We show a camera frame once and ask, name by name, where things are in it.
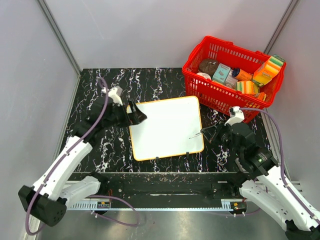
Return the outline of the white marker black cap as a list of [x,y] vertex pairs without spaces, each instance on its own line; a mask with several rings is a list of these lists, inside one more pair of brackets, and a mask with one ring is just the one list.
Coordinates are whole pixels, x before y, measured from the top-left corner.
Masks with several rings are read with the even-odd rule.
[[193,139],[193,138],[198,137],[200,135],[202,135],[202,132],[196,133],[194,136],[189,137],[189,139]]

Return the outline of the white board yellow frame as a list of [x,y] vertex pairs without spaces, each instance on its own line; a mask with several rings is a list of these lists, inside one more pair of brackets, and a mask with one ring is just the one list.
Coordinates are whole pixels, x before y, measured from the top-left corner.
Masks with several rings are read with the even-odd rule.
[[147,116],[129,127],[133,158],[147,161],[200,153],[204,138],[189,139],[202,129],[200,103],[196,96],[168,98],[136,104]]

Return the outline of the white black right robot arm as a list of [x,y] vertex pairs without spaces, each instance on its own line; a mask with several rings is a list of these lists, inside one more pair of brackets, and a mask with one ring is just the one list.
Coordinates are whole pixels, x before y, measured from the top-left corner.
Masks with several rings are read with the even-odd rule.
[[244,168],[228,183],[231,197],[242,196],[256,204],[281,226],[289,240],[320,238],[320,212],[281,174],[272,153],[257,144],[256,135],[247,124],[219,122],[200,132],[208,142],[233,150]]

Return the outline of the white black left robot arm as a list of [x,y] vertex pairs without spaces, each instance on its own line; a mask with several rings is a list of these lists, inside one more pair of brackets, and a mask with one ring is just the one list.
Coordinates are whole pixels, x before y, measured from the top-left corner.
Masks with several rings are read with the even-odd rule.
[[100,97],[93,103],[86,118],[73,129],[69,141],[49,169],[32,186],[23,185],[18,191],[27,216],[53,227],[78,201],[93,195],[103,198],[110,193],[109,179],[95,171],[69,188],[64,188],[64,185],[78,164],[92,151],[100,133],[112,127],[138,125],[148,118],[132,100],[128,103],[130,113],[122,101],[114,97]]

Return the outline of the pink white packet in basket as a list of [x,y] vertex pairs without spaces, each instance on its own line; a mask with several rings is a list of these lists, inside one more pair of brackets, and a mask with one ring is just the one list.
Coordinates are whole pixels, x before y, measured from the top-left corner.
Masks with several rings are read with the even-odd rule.
[[238,80],[232,76],[228,76],[224,81],[224,85],[233,90],[236,89],[237,83],[238,83]]

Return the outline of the white round lid container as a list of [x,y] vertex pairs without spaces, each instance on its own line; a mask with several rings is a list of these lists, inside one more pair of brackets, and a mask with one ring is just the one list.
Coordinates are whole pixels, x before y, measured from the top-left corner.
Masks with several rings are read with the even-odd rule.
[[203,77],[206,80],[211,80],[212,79],[209,74],[204,73],[204,72],[198,72],[197,75]]

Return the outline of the striped orange sponge pack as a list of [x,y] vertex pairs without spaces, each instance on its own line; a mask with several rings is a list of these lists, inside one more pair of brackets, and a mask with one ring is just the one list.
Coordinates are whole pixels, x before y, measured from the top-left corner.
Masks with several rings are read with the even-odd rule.
[[260,92],[259,87],[249,80],[238,81],[235,90],[246,95],[256,95]]

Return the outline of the teal small carton box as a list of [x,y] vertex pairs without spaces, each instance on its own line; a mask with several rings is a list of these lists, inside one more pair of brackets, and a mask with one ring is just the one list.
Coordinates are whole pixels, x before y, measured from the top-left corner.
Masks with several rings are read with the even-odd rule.
[[229,66],[220,63],[212,76],[212,80],[223,84],[226,81],[230,71],[231,68]]

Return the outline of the orange packet in basket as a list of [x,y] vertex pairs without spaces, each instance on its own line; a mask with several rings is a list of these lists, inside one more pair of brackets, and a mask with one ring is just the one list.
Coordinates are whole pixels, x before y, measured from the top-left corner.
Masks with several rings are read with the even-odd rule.
[[267,94],[265,92],[259,92],[253,96],[255,99],[264,102],[267,98]]

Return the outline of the orange bottle blue cap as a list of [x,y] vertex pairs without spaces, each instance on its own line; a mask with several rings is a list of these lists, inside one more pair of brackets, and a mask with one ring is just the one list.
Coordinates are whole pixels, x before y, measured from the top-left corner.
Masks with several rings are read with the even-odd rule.
[[231,75],[238,81],[251,81],[253,79],[253,76],[250,73],[242,70],[241,68],[234,68]]

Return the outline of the brown round bread pack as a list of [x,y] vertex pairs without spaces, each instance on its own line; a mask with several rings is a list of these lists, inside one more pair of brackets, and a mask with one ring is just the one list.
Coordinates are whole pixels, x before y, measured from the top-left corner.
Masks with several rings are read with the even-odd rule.
[[220,62],[216,59],[206,58],[200,62],[198,66],[198,71],[201,73],[208,74],[212,77],[218,69],[219,64]]

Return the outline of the yellow green sponge pack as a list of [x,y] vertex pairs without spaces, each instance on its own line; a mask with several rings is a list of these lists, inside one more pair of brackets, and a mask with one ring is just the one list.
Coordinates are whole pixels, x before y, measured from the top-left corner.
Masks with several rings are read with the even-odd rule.
[[272,55],[254,73],[252,81],[259,87],[267,85],[278,75],[285,64],[285,60],[279,55]]

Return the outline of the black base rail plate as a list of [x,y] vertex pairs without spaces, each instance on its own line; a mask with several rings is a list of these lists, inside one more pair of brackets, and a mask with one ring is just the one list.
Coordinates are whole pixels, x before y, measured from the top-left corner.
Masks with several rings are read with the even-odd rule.
[[70,179],[88,175],[106,179],[104,186],[117,197],[238,198],[239,187],[249,179],[243,172],[82,172],[72,173]]

